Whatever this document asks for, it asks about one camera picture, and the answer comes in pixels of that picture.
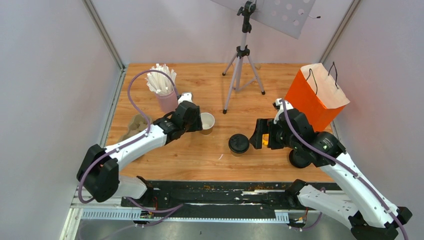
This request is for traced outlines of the black plastic cup lid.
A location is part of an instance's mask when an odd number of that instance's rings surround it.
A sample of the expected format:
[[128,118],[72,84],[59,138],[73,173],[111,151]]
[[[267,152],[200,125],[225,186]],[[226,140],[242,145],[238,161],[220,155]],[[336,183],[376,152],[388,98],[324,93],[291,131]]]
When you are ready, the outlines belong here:
[[228,140],[228,147],[247,148],[250,147],[249,139],[241,133],[232,135]]

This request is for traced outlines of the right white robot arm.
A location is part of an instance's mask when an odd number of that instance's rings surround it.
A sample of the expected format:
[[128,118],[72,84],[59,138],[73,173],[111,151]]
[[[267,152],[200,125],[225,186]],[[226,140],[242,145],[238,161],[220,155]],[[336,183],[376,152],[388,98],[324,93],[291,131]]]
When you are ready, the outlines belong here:
[[342,223],[358,240],[394,240],[399,233],[408,238],[405,224],[412,212],[385,198],[356,167],[343,144],[330,132],[315,131],[304,113],[295,108],[280,109],[274,119],[257,119],[249,139],[255,149],[262,148],[263,135],[268,135],[268,148],[290,148],[293,166],[314,165],[349,198],[343,201],[297,179],[286,189],[285,201],[290,208],[315,209]]

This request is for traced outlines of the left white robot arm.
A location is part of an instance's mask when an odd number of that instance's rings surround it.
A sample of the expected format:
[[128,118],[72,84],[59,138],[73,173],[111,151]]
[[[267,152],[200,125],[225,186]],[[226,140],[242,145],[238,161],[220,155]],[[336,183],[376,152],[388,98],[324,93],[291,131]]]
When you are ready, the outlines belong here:
[[78,191],[86,189],[93,200],[102,203],[111,197],[129,197],[140,206],[149,206],[153,193],[141,177],[123,176],[129,163],[146,153],[179,139],[184,133],[203,129],[201,109],[184,100],[175,111],[153,121],[145,130],[114,145],[92,145],[76,174]]

